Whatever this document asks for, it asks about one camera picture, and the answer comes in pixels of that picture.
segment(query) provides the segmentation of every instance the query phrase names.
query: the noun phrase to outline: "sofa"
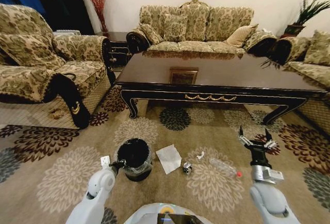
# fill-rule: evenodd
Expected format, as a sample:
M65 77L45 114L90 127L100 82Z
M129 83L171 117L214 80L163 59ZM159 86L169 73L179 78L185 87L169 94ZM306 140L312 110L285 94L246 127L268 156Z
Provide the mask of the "sofa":
M187 17L185 38L175 42L166 39L166 18L168 14ZM225 42L241 26L250 24L254 11L247 7L210 7L206 3L192 0L181 6L146 5L140 9L140 24L127 34L131 53L142 51L195 51L205 53L245 52L264 55L276 41L271 32L256 30L243 46L235 47ZM152 26L161 42L153 44L142 29L144 24ZM173 26L172 31L180 29Z
M114 83L110 41L59 35L34 9L0 4L0 124L82 129Z
M285 37L274 45L271 59L304 80L330 91L330 34L315 31L311 38ZM330 135L330 93L311 98L298 111Z

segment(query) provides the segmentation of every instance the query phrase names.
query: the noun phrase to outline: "floor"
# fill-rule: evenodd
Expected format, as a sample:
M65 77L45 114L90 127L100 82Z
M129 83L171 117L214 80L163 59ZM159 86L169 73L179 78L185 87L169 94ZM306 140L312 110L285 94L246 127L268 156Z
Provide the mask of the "floor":
M119 172L106 202L103 224L123 223L152 202L186 207L213 223L262 223L249 194L251 156L237 139L239 125L249 139L265 141L260 121L267 106L189 104L139 100L140 117L129 119L112 88L84 130L6 126L0 130L0 223L65 223L82 199L100 157L113 155L122 142L142 138L153 151L174 144L193 172L166 175L154 155L151 174L142 182ZM278 188L301 223L330 219L329 142L295 113L268 127L278 146L267 154L285 180ZM205 152L203 159L196 155ZM242 171L229 177L209 163L218 158Z

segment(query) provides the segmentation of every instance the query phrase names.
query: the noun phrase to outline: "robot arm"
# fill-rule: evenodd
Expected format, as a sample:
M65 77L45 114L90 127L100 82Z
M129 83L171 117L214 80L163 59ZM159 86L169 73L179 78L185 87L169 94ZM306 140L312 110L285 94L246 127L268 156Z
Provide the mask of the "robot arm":
M101 223L105 201L114 186L119 168L124 167L125 163L125 161L120 161L109 165L109 156L101 158L102 170L91 177L84 198L73 209L66 224Z
M266 143L250 141L243 135L240 127L238 139L251 151L253 186L250 189L251 197L259 209L265 224L298 224L294 213L291 211L283 193L274 187L276 182L284 180L280 171L272 170L265 152L272 149L276 142L266 130Z

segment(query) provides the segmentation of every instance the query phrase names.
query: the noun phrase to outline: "white paper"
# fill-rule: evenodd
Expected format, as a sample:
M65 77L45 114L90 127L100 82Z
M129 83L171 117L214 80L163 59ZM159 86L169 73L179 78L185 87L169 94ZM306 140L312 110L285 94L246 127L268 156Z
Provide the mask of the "white paper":
M166 175L181 166L182 158L173 144L156 151L156 154Z

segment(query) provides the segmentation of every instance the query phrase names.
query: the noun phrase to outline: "trash can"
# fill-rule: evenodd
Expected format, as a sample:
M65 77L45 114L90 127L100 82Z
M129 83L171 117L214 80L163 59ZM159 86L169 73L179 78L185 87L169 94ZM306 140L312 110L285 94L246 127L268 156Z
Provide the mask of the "trash can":
M128 179L139 182L149 176L152 169L152 152L150 146L140 138L125 141L119 146L115 159L126 160L123 168Z

